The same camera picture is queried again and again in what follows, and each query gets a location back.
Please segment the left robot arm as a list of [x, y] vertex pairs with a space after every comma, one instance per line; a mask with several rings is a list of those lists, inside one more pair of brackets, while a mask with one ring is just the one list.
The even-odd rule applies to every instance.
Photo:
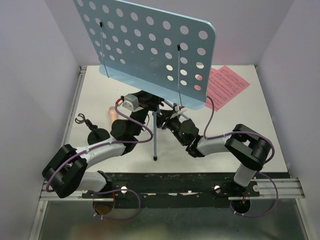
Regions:
[[87, 146], [63, 145], [42, 171], [45, 190], [55, 192], [61, 199], [77, 190], [94, 191], [104, 198], [110, 194], [111, 185], [102, 173], [87, 169], [105, 160], [124, 156], [138, 144], [153, 140], [154, 132], [147, 127], [149, 112], [157, 112], [164, 99], [143, 90], [121, 96], [114, 111], [122, 118], [115, 119], [111, 131], [91, 126]]

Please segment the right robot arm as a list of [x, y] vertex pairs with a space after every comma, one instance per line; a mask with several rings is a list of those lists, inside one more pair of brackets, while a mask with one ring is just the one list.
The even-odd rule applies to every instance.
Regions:
[[194, 158], [229, 152], [240, 165], [230, 183], [230, 191], [241, 196], [248, 190], [251, 179], [275, 155], [272, 142], [244, 124], [237, 124], [231, 132], [208, 137], [200, 135], [191, 119], [180, 121], [173, 110], [160, 110], [156, 117], [157, 128], [170, 130], [186, 152]]

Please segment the pink sheet music page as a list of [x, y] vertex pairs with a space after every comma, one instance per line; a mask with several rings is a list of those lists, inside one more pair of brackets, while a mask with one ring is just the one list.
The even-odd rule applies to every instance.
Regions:
[[213, 100], [217, 112], [238, 94], [244, 91], [250, 83], [224, 65], [219, 69], [211, 68], [206, 95]]

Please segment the black microphone stand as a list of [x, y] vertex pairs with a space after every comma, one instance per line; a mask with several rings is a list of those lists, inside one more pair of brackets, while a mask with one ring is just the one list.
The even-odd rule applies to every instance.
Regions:
[[93, 124], [89, 119], [85, 117], [84, 114], [79, 113], [74, 120], [77, 124], [85, 124], [90, 133], [87, 137], [87, 143], [93, 145], [100, 143], [110, 138], [109, 132], [104, 128], [99, 128], [97, 125]]

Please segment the blue music stand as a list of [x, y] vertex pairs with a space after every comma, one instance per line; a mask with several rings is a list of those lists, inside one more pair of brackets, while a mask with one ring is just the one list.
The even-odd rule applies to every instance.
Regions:
[[99, 72], [175, 104], [206, 104], [216, 30], [205, 20], [123, 0], [76, 0]]

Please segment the pink microphone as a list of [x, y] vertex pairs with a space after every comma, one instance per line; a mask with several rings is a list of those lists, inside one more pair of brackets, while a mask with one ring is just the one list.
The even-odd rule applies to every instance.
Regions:
[[118, 119], [118, 113], [116, 112], [116, 109], [114, 106], [109, 107], [108, 115], [109, 115], [109, 119], [110, 119], [110, 124], [112, 125], [113, 122]]

